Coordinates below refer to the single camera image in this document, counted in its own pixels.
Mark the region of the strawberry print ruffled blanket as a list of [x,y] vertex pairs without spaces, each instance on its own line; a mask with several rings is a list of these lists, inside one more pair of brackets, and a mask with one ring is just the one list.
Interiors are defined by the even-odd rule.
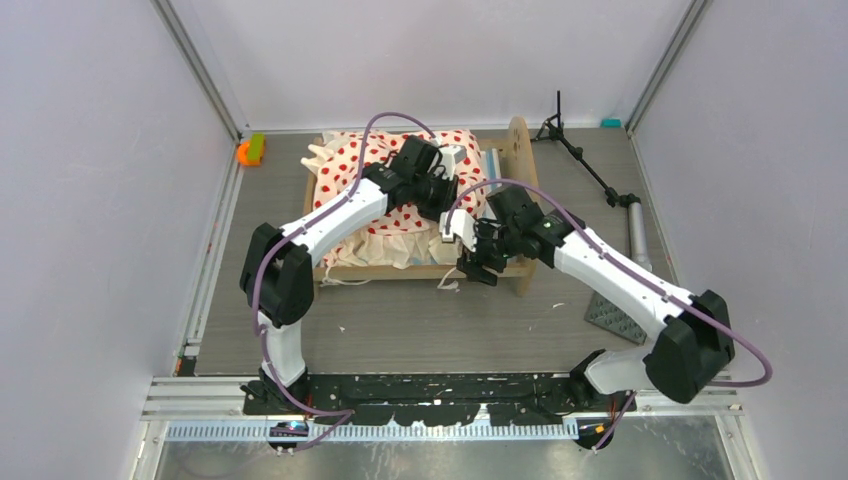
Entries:
[[470,230],[487,209],[473,187],[489,168],[470,131],[326,131],[308,150],[300,162],[313,184],[296,242],[323,282],[453,271],[461,247],[444,238],[443,221]]

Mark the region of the wooden pet bed frame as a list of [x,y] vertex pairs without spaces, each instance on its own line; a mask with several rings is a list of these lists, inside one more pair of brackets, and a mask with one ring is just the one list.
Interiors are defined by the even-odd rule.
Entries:
[[[385,130],[323,132],[300,161],[309,171],[305,213],[321,207],[353,181],[361,150],[367,163],[384,163],[407,137]],[[432,138],[455,164],[460,201],[455,221],[492,217],[486,196],[498,178],[538,183],[528,126],[521,116],[513,117],[499,138],[482,139],[468,129],[438,130]],[[326,286],[439,279],[441,288],[453,289],[462,276],[455,269],[461,244],[443,242],[441,233],[437,223],[421,217],[415,208],[399,206],[333,247],[314,268],[314,282]]]

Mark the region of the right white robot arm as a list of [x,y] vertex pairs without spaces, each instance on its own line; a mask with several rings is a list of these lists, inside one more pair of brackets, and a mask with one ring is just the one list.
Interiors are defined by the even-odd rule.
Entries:
[[605,243],[584,222],[558,210],[542,211],[517,184],[488,197],[493,219],[453,209],[442,214],[444,239],[463,244],[458,269],[495,284],[507,259],[523,256],[588,285],[634,320],[645,343],[624,351],[597,350],[574,367],[571,397],[596,410],[610,395],[653,389],[690,403],[734,358],[726,302],[667,283]]

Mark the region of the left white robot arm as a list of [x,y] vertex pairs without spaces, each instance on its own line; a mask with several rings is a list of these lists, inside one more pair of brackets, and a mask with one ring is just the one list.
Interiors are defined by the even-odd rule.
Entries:
[[358,169],[352,184],[308,215],[282,227],[263,223],[252,233],[239,279],[262,341],[262,378],[280,412],[298,412],[307,398],[301,320],[314,298],[313,270],[334,247],[399,206],[412,205],[438,221],[457,198],[460,145],[410,137],[387,163]]

